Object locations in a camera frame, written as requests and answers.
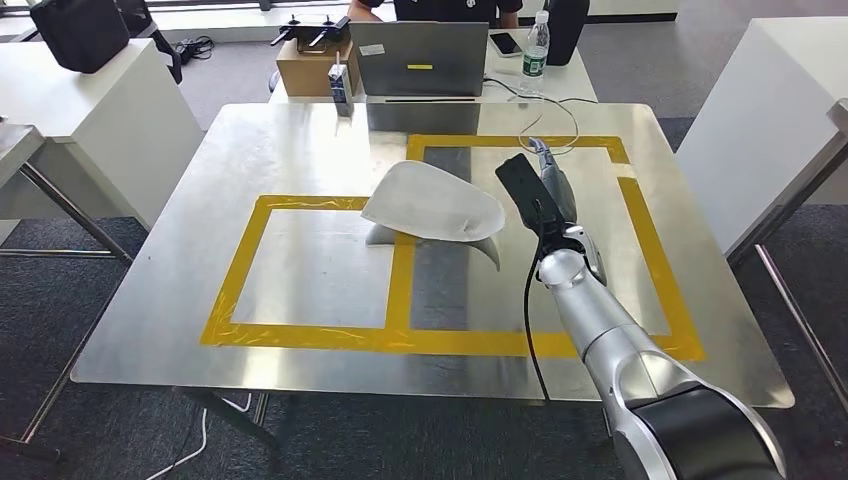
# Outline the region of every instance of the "smartphone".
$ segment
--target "smartphone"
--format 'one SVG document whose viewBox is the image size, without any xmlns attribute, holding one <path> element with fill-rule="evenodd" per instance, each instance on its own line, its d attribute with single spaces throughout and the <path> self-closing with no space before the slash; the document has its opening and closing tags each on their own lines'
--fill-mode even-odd
<svg viewBox="0 0 848 480">
<path fill-rule="evenodd" d="M 521 47 L 512 39 L 512 35 L 502 32 L 489 35 L 495 48 L 498 49 L 498 54 L 502 57 L 517 57 L 521 55 Z"/>
</svg>

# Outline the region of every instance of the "robotic arm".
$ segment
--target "robotic arm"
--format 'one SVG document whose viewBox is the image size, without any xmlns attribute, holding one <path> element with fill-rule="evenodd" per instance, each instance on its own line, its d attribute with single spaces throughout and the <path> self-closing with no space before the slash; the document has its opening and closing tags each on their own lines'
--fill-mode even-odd
<svg viewBox="0 0 848 480">
<path fill-rule="evenodd" d="M 539 235 L 539 279 L 603 402 L 631 480 L 780 480 L 780 446 L 763 419 L 660 349 L 606 288 L 568 181 L 531 138 L 541 177 L 519 154 L 496 169 L 524 225 Z"/>
</svg>

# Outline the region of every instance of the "person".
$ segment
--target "person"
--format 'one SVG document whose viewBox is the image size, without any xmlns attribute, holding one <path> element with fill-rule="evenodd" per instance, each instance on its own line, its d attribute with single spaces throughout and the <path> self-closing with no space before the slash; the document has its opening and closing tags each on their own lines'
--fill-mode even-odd
<svg viewBox="0 0 848 480">
<path fill-rule="evenodd" d="M 380 22 L 372 8 L 383 0 L 351 0 L 347 16 L 353 21 Z M 521 0 L 395 0 L 398 20 L 487 22 L 500 28 L 518 28 Z"/>
</svg>

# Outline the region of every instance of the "white cable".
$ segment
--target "white cable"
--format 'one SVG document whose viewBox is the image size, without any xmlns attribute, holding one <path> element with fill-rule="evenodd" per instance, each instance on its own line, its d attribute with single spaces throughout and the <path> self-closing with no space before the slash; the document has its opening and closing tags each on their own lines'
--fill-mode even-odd
<svg viewBox="0 0 848 480">
<path fill-rule="evenodd" d="M 235 403 L 227 400 L 226 398 L 224 398 L 223 400 L 225 402 L 227 402 L 228 404 L 230 404 L 230 406 L 232 406 L 233 408 L 235 408 L 239 412 L 244 413 L 250 408 L 250 401 L 252 399 L 253 399 L 253 395 L 248 393 L 247 394 L 247 405 L 245 405 L 244 407 L 236 405 Z M 161 477 L 162 475 L 165 475 L 166 473 L 170 472 L 174 468 L 179 467 L 180 465 L 186 463 L 187 461 L 191 460 L 192 458 L 200 455 L 203 452 L 203 450 L 206 449 L 206 412 L 207 412 L 207 410 L 204 408 L 202 417 L 200 419 L 200 426 L 201 426 L 200 432 L 202 433 L 202 438 L 203 438 L 203 441 L 200 444 L 200 448 L 195 450 L 193 453 L 186 455 L 185 457 L 176 461 L 174 464 L 168 465 L 167 467 L 163 468 L 162 470 L 159 470 L 158 472 L 154 473 L 153 475 L 147 477 L 147 480 L 155 480 L 155 479 Z"/>
<path fill-rule="evenodd" d="M 492 81 L 492 82 L 495 82 L 495 83 L 499 84 L 500 86 L 502 86 L 502 87 L 504 87 L 505 89 L 509 90 L 509 91 L 510 91 L 513 95 L 515 95 L 515 96 L 517 96 L 517 97 L 519 97 L 519 98 L 524 98 L 524 99 L 536 99 L 536 100 L 542 100 L 542 101 L 545 101 L 545 102 L 548 102 L 548 103 L 553 103 L 554 105 L 556 105 L 557 107 L 559 107 L 562 111 L 564 111 L 565 113 L 567 113 L 567 114 L 568 114 L 568 116 L 571 118 L 571 122 L 574 124 L 574 139 L 573 139 L 573 140 L 571 140 L 570 142 L 568 142 L 568 144 L 566 144 L 566 145 L 564 145 L 564 146 L 562 147 L 562 148 L 564 148 L 565 150 L 562 150 L 562 151 L 559 151 L 559 152 L 554 152 L 554 151 L 553 151 L 553 149 L 551 149 L 551 155 L 555 155 L 555 156 L 556 156 L 556 155 L 565 155 L 566 153 L 569 153 L 569 152 L 571 152 L 572 150 L 574 150 L 574 148 L 575 148 L 574 144 L 575 144 L 575 143 L 577 143 L 577 140 L 579 140 L 579 139 L 580 139 L 580 126 L 579 126 L 579 125 L 578 125 L 578 123 L 577 123 L 577 118 L 574 116 L 574 114 L 573 114 L 573 113 L 571 113 L 571 110 L 569 110 L 569 109 L 565 108 L 565 106 L 563 105 L 563 103 L 564 103 L 564 102 L 569 102 L 569 101 L 580 101 L 580 102 L 586 102 L 586 103 L 598 103 L 598 102 L 596 102 L 596 101 L 594 101 L 594 100 L 588 100 L 588 99 L 585 99 L 585 98 L 566 98 L 566 99 L 563 99 L 563 100 L 554 100 L 554 99 L 552 99 L 552 98 L 550 98 L 550 97 L 546 97 L 546 96 L 544 96 L 544 95 L 521 95 L 521 94 L 519 94 L 519 93 L 516 91 L 516 89 L 515 89 L 514 87 L 511 87 L 510 85 L 507 85 L 506 83 L 504 83 L 504 82 L 502 82 L 502 81 L 500 81 L 500 80 L 498 80 L 498 79 L 496 79 L 496 78 L 491 78 L 491 77 L 484 76 L 484 77 L 483 77 L 483 81 L 485 82 L 485 81 L 487 81 L 487 80 L 488 80 L 488 81 Z M 533 153 L 533 154 L 535 154 L 535 153 L 536 153 L 536 151 L 535 151 L 534 149 L 531 149 L 529 146 L 525 145 L 525 144 L 524 144 L 524 142 L 523 142 L 523 141 L 521 141 L 521 137 L 522 137 L 522 135 L 524 135 L 525 133 L 527 133 L 527 131 L 528 131 L 528 130 L 530 130 L 530 129 L 531 129 L 531 128 L 533 128 L 533 127 L 534 127 L 537 123 L 539 123 L 539 121 L 541 121 L 541 120 L 542 120 L 542 115 L 544 115 L 544 112 L 540 113 L 540 114 L 539 114 L 539 116 L 538 116 L 538 117 L 536 117 L 536 120 L 533 120 L 533 122 L 531 122 L 531 123 L 530 123 L 530 125 L 527 125 L 527 127 L 525 127 L 525 128 L 524 128 L 524 130 L 522 130 L 522 131 L 521 131 L 521 133 L 519 133 L 519 134 L 518 134 L 518 144 L 519 144 L 519 145 L 521 145 L 521 148 L 522 148 L 522 149 L 524 149 L 524 150 L 525 150 L 525 151 L 527 151 L 527 152 Z"/>
</svg>

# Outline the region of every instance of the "cardboard box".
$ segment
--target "cardboard box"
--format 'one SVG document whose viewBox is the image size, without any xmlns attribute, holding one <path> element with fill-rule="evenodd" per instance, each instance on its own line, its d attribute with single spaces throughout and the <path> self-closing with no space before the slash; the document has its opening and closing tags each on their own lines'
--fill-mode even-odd
<svg viewBox="0 0 848 480">
<path fill-rule="evenodd" d="M 350 89 L 356 93 L 359 86 L 359 68 L 356 64 L 356 54 L 353 52 L 353 42 L 348 39 L 343 43 L 327 46 L 323 53 L 298 53 L 297 41 L 286 42 L 277 55 L 277 69 L 290 97 L 329 97 L 330 83 L 327 72 L 336 63 L 336 52 L 340 53 L 341 63 L 347 65 L 350 75 Z"/>
</svg>

